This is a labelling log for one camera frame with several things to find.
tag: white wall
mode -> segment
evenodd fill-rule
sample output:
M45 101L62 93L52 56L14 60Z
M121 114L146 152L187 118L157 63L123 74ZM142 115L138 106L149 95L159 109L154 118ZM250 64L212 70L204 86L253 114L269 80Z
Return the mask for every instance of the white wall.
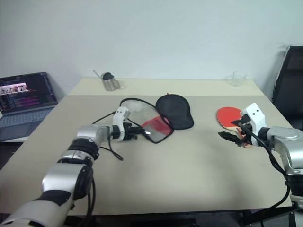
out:
M47 71L59 97L92 69L117 78L222 79L267 96L302 0L1 0L0 77Z

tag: black lid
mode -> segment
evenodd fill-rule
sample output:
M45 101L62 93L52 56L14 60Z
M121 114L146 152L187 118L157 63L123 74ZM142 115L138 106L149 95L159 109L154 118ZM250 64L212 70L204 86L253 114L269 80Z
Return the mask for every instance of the black lid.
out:
M109 79L113 79L114 76L110 73L110 72L106 72L103 75L103 80L109 80Z

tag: laptop screen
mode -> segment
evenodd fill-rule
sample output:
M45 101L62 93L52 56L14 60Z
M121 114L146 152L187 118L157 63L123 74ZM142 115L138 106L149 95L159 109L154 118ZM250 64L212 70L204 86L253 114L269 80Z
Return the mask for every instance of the laptop screen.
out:
M0 110L3 114L56 104L46 72L0 78Z

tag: laptop keyboard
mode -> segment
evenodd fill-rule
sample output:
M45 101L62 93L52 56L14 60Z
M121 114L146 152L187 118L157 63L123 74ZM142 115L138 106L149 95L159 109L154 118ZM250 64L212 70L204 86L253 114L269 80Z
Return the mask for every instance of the laptop keyboard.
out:
M0 120L0 128L42 121L51 110L52 109L47 109L2 117Z

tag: laptop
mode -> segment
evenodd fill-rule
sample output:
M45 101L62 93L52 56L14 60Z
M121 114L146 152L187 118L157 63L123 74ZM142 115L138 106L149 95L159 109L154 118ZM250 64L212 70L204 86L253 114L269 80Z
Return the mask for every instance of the laptop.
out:
M29 136L57 104L46 72L0 78L0 141Z

